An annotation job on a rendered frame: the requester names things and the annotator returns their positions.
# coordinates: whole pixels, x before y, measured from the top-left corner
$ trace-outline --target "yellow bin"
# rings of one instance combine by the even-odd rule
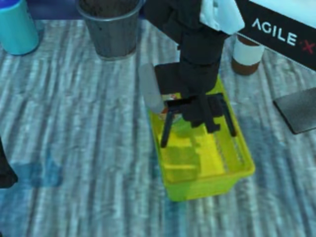
[[[228,103],[236,137],[230,135],[224,116],[215,119],[221,130],[214,134],[208,134],[204,125],[191,129],[190,123],[181,118],[172,126],[167,147],[161,148],[164,121],[149,112],[163,183],[172,201],[224,194],[255,171],[220,78],[210,94],[219,92]]]

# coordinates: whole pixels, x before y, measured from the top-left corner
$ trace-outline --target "blue cylinder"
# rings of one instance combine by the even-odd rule
[[[0,43],[12,55],[24,55],[36,49],[39,34],[26,0],[0,0]]]

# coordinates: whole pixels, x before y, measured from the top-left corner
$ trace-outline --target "gray bucket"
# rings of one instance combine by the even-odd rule
[[[144,0],[76,0],[101,59],[116,60],[136,51],[139,10]]]

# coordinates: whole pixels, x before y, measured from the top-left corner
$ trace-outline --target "gray wooden surface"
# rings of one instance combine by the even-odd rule
[[[316,74],[266,51],[257,73],[221,67],[256,173],[228,194],[172,203],[136,70],[177,60],[142,21],[138,51],[103,62],[82,21],[45,22],[39,49],[0,52],[0,135],[20,177],[0,191],[4,237],[316,237],[316,135],[293,136],[272,99],[316,86]]]

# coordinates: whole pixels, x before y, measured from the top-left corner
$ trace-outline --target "red x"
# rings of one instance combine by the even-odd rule
[[[305,47],[303,48],[303,51],[307,50],[310,54],[314,54],[313,48],[316,46],[315,43],[309,43],[307,40],[304,40]]]

